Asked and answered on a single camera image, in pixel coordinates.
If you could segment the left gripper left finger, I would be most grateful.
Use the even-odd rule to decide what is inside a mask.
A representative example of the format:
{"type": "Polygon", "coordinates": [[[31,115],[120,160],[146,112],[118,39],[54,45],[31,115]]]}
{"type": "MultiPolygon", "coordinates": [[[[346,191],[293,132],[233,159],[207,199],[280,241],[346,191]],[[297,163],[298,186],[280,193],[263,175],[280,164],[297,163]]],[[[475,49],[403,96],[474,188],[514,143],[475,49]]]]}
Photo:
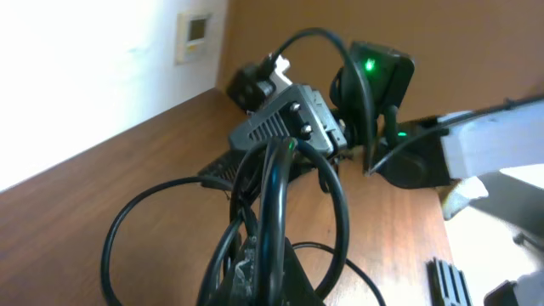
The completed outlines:
{"type": "Polygon", "coordinates": [[[208,301],[212,306],[247,306],[252,305],[254,291],[254,268],[257,238],[246,238],[230,265],[227,275],[222,280],[208,301]]]}

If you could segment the white wall thermostat panel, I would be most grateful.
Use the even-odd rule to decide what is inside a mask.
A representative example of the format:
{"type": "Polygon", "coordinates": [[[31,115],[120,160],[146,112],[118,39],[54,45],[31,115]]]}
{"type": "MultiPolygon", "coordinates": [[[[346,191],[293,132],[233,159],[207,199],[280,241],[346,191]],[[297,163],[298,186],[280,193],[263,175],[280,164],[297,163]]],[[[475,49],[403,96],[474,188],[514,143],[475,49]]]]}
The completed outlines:
{"type": "Polygon", "coordinates": [[[205,53],[210,13],[180,13],[177,16],[175,63],[198,60],[205,53]]]}

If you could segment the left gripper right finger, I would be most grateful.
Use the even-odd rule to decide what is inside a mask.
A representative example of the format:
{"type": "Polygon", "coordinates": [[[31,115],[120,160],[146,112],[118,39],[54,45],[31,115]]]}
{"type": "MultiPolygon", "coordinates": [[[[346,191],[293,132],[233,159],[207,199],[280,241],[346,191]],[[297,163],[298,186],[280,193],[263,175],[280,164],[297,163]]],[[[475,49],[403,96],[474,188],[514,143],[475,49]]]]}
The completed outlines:
{"type": "Polygon", "coordinates": [[[324,306],[315,294],[303,270],[291,242],[285,239],[281,305],[285,306],[324,306]]]}

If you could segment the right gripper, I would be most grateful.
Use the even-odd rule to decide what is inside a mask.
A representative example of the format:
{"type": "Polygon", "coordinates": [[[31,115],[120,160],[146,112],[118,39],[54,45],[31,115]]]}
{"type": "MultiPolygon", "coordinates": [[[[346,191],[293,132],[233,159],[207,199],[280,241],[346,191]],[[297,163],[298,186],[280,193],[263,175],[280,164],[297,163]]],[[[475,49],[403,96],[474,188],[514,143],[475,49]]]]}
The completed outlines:
{"type": "Polygon", "coordinates": [[[233,183],[245,151],[274,137],[304,140],[330,158],[348,148],[344,130],[318,90],[295,84],[235,128],[229,135],[233,150],[207,164],[198,175],[233,183]]]}

